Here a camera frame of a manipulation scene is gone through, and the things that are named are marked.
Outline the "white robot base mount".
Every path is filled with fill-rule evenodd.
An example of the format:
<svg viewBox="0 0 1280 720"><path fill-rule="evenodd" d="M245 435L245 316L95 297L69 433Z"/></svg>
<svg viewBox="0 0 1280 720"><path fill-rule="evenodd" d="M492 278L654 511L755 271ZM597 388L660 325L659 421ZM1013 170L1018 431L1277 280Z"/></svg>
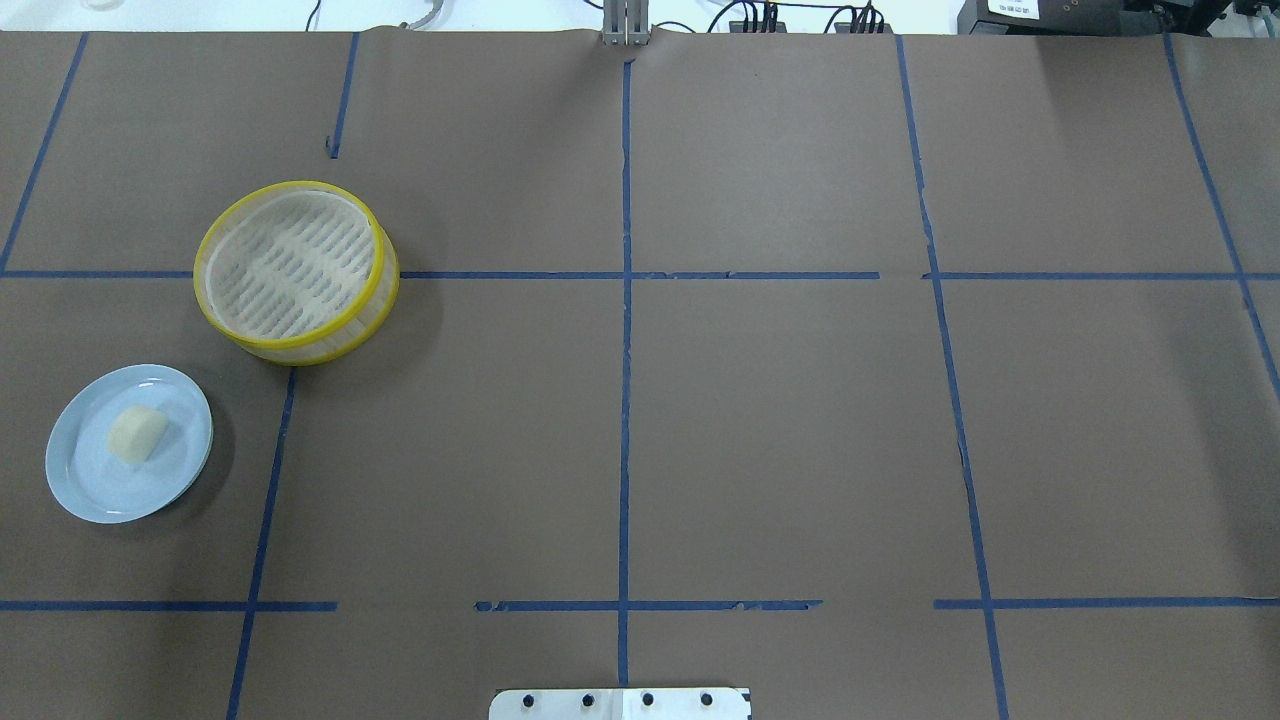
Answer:
<svg viewBox="0 0 1280 720"><path fill-rule="evenodd" d="M508 689L489 719L751 719L750 691L732 687Z"/></svg>

